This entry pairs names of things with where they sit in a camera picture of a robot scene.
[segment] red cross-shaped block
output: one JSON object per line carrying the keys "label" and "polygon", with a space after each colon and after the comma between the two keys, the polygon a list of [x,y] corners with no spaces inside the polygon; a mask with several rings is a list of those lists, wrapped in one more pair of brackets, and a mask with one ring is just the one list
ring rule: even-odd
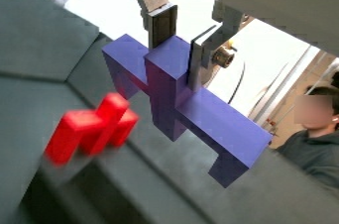
{"label": "red cross-shaped block", "polygon": [[80,147],[93,156],[106,143],[120,147],[137,122],[137,115],[128,109],[128,101],[108,93],[96,110],[69,111],[64,114],[45,149],[54,165],[64,165]]}

